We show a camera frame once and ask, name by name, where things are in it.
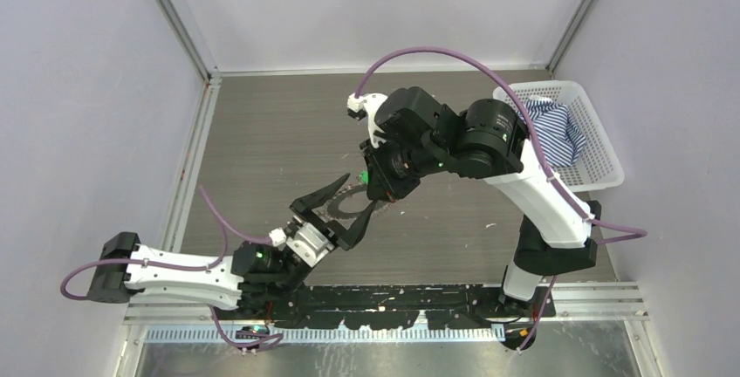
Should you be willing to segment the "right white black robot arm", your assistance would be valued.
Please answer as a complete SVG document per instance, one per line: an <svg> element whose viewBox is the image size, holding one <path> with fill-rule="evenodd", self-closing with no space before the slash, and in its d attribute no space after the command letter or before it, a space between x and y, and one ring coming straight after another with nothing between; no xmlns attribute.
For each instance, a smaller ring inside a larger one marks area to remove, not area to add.
<svg viewBox="0 0 740 377"><path fill-rule="evenodd" d="M367 197L397 202L422 178L442 172L478 180L506 195L524 214L514 257L506 267L498 304L520 316L533 303L540 280L595 265L591 225L583 202L557 188L538 160L529 129L517 112L496 99L479 99L455 112L418 86L390 95L350 95L347 113L367 120L360 144L367 165Z"/></svg>

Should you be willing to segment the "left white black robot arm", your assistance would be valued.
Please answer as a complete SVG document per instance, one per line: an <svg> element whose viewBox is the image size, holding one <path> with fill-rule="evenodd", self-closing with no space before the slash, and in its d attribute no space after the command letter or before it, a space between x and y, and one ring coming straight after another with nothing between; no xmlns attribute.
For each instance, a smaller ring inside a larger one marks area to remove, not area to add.
<svg viewBox="0 0 740 377"><path fill-rule="evenodd" d="M232 253L205 257L153 249L134 232L106 242L84 298L124 304L135 295L172 298L238 311L258 319L269 303L298 291L314 268L336 249L354 249L367 233L377 202L370 202L349 226L326 221L317 209L336 196L338 180L295 199L292 219L268 236L244 240Z"/></svg>

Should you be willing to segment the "green key tag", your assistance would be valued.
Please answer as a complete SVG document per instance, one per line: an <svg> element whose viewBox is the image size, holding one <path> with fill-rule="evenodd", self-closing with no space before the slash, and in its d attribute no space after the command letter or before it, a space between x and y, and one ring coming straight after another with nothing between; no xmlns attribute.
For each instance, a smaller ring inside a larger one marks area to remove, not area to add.
<svg viewBox="0 0 740 377"><path fill-rule="evenodd" d="M362 185L367 185L369 183L369 173L367 171L361 171L358 178Z"/></svg>

